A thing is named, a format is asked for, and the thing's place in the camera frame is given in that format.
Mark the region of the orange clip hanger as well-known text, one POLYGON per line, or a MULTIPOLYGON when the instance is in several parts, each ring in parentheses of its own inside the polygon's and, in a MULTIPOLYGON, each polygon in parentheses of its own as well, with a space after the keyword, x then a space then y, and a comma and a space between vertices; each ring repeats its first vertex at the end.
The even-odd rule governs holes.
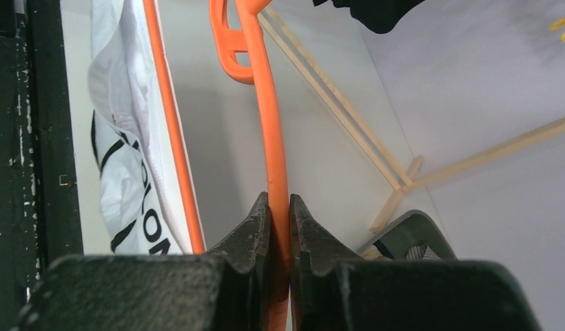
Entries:
MULTIPOLYGON (((236 9, 241 27, 233 30, 227 21, 227 2, 209 1, 208 3, 209 20, 223 70, 235 81, 255 86, 264 145, 268 204, 274 218, 271 221, 274 237, 270 244, 274 253, 274 274, 271 281, 272 294, 269 298, 267 328, 285 330, 290 273, 289 192, 275 83, 264 44, 263 31, 258 21, 258 14, 267 5, 269 5, 268 1, 237 1, 236 9)), ((205 251, 205 240, 165 55, 158 6, 156 1, 144 1, 143 6, 167 120, 181 204, 185 211, 192 251, 200 254, 205 251)))

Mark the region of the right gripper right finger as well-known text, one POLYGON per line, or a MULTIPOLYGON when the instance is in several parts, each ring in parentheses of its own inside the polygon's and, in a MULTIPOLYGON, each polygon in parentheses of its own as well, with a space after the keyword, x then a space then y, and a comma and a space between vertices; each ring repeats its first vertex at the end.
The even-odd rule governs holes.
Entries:
POLYGON ((539 330, 513 275, 488 261, 366 260, 290 198, 295 330, 539 330))

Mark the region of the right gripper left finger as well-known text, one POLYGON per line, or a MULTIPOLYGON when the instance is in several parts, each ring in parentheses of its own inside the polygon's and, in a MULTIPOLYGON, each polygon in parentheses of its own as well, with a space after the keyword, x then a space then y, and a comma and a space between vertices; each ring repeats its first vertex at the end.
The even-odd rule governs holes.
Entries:
POLYGON ((70 255, 55 262, 15 330, 266 330, 266 193, 205 254, 70 255))

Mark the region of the white underwear black trim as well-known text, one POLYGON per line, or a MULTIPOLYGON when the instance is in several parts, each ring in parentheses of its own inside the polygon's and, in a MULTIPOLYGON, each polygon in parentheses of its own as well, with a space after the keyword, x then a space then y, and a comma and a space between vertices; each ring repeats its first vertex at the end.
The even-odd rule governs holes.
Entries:
POLYGON ((88 90, 100 211, 117 254, 190 254, 142 1, 93 1, 88 90))

